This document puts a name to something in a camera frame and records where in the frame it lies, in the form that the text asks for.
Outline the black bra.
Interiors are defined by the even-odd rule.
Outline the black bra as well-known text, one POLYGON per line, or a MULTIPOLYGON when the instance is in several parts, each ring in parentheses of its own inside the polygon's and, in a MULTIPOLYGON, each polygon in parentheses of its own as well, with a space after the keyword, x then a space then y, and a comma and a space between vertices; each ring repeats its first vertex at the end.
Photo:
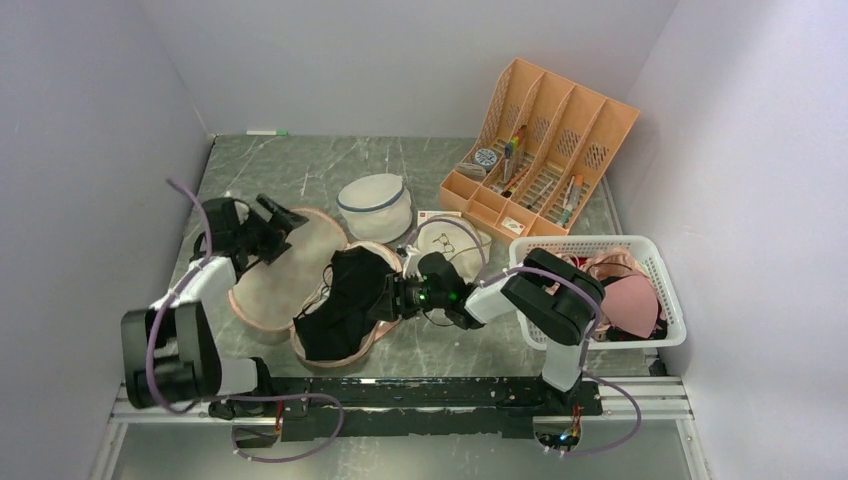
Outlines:
POLYGON ((397 272, 393 258, 373 244, 358 243, 334 252, 325 272, 329 279, 317 298, 293 318, 298 356, 312 364, 347 364, 362 356, 382 320, 369 311, 384 292, 386 277, 397 272))

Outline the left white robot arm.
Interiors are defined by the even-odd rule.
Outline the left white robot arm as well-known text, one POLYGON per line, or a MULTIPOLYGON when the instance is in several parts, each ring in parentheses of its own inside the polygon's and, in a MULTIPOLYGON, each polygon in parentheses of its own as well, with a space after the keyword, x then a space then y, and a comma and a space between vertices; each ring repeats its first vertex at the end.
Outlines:
POLYGON ((221 358, 208 320, 212 303, 254 267, 283 256, 288 236, 308 221, 264 194, 256 201, 267 217, 237 198, 200 203, 204 231, 186 273, 161 299, 121 319, 125 389, 135 408, 185 410, 231 394, 254 416, 275 406, 277 388, 262 378, 263 361, 221 358))

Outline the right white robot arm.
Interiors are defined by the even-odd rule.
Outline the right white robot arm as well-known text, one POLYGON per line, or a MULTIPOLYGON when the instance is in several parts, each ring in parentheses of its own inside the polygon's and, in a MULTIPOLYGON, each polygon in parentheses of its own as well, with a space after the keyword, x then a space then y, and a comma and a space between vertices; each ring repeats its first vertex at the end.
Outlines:
POLYGON ((474 330, 509 313, 522 315, 547 336, 540 402, 548 412, 562 414, 578 399, 576 385, 604 297, 600 281, 541 248, 480 283, 465 281, 443 254, 434 252, 421 257, 410 275, 387 275, 367 317, 397 321, 436 309, 454 326, 474 330))

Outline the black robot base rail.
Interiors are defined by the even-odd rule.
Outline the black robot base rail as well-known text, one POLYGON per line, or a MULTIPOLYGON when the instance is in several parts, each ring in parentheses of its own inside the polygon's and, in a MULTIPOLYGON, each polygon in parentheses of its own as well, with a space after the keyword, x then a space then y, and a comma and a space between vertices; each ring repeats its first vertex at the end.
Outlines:
POLYGON ((529 439, 543 418, 602 412, 599 387, 567 393, 539 376, 273 377, 245 400, 212 403, 208 414, 245 426, 279 423, 285 441, 341 437, 499 434, 529 439))

